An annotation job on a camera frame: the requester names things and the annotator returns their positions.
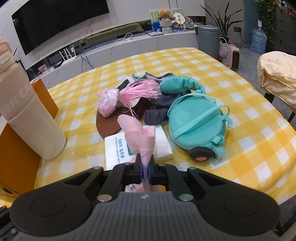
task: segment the hanging vine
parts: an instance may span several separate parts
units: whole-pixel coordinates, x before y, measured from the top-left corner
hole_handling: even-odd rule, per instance
[[[260,19],[262,20],[262,29],[268,36],[271,43],[275,43],[272,35],[276,33],[276,28],[274,26],[274,17],[276,15],[275,1],[271,0],[255,0],[259,3],[259,13]]]

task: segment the teal plush item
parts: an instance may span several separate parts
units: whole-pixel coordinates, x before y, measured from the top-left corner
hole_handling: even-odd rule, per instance
[[[178,94],[187,90],[200,90],[205,94],[204,87],[195,79],[187,76],[170,76],[163,79],[159,84],[161,92],[165,94]]]
[[[189,150],[188,155],[193,160],[205,161],[213,156],[222,157],[225,154],[226,123],[228,127],[232,126],[230,108],[223,104],[217,105],[214,98],[205,95],[204,87],[193,79],[194,83],[192,78],[172,78],[171,84],[167,79],[163,80],[166,82],[161,87],[163,93],[180,93],[198,88],[195,93],[181,96],[171,105],[168,126],[172,140]],[[226,114],[221,111],[223,107],[227,109]]]

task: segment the black plush wheel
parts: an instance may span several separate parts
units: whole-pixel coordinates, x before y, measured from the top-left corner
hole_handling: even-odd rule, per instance
[[[188,152],[188,156],[194,161],[206,161],[214,156],[210,148],[197,146]]]

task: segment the trash can lid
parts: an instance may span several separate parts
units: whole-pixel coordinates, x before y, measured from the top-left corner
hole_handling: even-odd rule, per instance
[[[220,29],[213,25],[198,25],[197,29],[206,32],[220,32]]]

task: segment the stool leg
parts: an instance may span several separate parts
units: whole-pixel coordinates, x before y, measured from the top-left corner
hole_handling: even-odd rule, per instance
[[[270,93],[265,93],[264,97],[265,97],[265,99],[267,99],[270,103],[272,103],[273,100],[274,100],[274,95],[273,95],[273,94],[270,94]]]
[[[292,121],[292,119],[294,118],[295,116],[295,113],[292,112],[292,114],[290,115],[289,119],[288,119],[288,122],[290,123]]]

